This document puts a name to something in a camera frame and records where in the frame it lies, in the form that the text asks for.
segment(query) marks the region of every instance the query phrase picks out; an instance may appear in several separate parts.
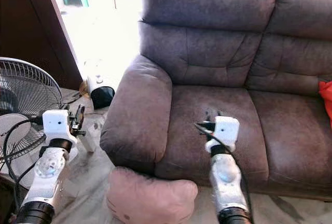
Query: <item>red cushion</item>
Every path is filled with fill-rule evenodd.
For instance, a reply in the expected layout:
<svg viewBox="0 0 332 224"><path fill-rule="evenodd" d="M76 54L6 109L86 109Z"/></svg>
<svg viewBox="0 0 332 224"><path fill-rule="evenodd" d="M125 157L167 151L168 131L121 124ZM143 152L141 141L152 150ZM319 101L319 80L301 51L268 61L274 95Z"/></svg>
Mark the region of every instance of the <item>red cushion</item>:
<svg viewBox="0 0 332 224"><path fill-rule="evenodd" d="M332 128L332 81L330 82L323 82L320 81L320 95L324 99L326 112L330 117L330 124Z"/></svg>

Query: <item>pink cushion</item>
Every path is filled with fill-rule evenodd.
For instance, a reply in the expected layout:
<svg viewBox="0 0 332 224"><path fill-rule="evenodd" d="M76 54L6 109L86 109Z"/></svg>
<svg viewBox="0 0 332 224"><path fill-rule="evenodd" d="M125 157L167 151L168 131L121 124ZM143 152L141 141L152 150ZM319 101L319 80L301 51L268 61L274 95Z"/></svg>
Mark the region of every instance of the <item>pink cushion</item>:
<svg viewBox="0 0 332 224"><path fill-rule="evenodd" d="M197 185L188 180L160 180L116 167L109 175L107 205L126 224L180 224L194 209Z"/></svg>

